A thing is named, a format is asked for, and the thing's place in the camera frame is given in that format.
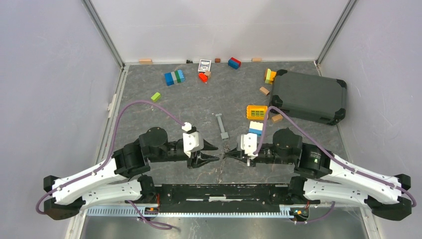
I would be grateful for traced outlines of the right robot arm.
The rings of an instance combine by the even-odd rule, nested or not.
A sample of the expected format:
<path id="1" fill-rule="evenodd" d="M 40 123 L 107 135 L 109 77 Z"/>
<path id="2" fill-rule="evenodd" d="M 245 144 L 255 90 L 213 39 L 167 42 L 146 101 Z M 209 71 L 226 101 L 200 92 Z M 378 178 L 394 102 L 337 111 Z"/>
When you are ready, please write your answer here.
<path id="1" fill-rule="evenodd" d="M 254 167 L 256 164 L 293 165 L 287 190 L 276 199 L 285 204 L 336 202 L 361 206 L 372 214 L 390 221 L 401 221 L 412 213 L 412 201 L 404 190 L 411 187 L 406 174 L 386 176 L 358 167 L 329 150 L 321 150 L 284 128 L 273 134 L 272 143 L 257 149 L 258 136 L 243 134 L 237 147 L 226 152 L 233 158 Z"/>

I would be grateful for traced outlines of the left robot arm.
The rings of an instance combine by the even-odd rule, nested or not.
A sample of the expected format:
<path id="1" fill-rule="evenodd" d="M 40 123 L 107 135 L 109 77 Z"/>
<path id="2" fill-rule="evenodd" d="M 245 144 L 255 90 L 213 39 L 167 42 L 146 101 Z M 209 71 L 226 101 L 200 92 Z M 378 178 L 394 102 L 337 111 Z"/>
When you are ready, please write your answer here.
<path id="1" fill-rule="evenodd" d="M 95 166 L 63 178 L 46 176 L 44 190 L 50 198 L 43 202 L 44 213 L 54 220 L 64 220 L 105 203 L 157 204 L 159 194 L 152 178 L 146 175 L 150 163 L 184 161 L 189 169 L 199 168 L 219 160 L 203 153 L 217 149 L 195 127 L 177 141 L 169 141 L 161 127 L 150 128 Z"/>

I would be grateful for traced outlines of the perforated metal ring plate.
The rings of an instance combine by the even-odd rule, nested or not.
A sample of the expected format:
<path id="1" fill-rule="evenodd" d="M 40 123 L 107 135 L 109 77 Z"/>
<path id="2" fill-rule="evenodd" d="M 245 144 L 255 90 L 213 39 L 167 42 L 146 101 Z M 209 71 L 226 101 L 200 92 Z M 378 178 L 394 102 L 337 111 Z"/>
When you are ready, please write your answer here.
<path id="1" fill-rule="evenodd" d="M 217 170 L 217 179 L 216 179 L 216 183 L 219 184 L 222 181 L 222 177 L 223 177 L 223 168 L 225 166 L 226 163 L 226 153 L 230 151 L 230 145 L 228 143 L 225 143 L 223 146 L 223 153 L 222 153 L 222 158 L 220 161 L 220 166 Z"/>

